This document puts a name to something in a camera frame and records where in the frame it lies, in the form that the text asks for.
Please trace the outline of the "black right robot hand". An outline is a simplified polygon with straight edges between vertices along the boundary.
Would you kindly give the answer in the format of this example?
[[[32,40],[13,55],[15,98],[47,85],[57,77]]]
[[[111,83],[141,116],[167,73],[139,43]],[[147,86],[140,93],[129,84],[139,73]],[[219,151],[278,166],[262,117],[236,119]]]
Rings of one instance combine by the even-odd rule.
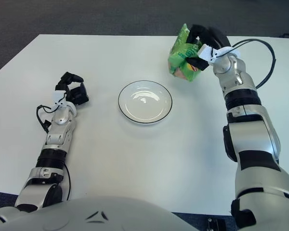
[[[192,25],[186,43],[197,45],[198,50],[206,44],[216,50],[222,47],[229,47],[230,42],[226,35],[214,27],[204,27],[201,25]],[[199,57],[186,58],[188,64],[193,66],[196,70],[205,70],[209,64],[207,61]]]

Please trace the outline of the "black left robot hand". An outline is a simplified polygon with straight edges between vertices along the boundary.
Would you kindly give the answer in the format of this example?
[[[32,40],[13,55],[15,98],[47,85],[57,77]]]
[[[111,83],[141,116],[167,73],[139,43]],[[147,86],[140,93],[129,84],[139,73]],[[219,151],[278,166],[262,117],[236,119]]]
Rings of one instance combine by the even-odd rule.
[[[80,83],[80,85],[76,88],[70,89],[69,85],[73,82]],[[84,79],[82,77],[70,72],[65,72],[55,86],[55,90],[62,90],[66,101],[71,102],[74,105],[81,105],[89,101],[83,82]]]

